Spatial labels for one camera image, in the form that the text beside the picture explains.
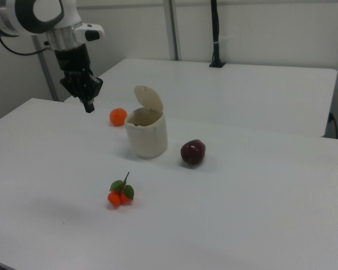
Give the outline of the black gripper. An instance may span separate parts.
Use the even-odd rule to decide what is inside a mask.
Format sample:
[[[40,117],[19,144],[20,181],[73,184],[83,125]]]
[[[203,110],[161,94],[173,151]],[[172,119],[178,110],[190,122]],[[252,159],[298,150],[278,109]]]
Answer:
[[[95,77],[90,68],[90,57],[85,44],[66,51],[55,51],[55,56],[64,77],[60,83],[73,96],[78,97],[87,113],[95,110],[95,97],[103,85],[101,78]]]

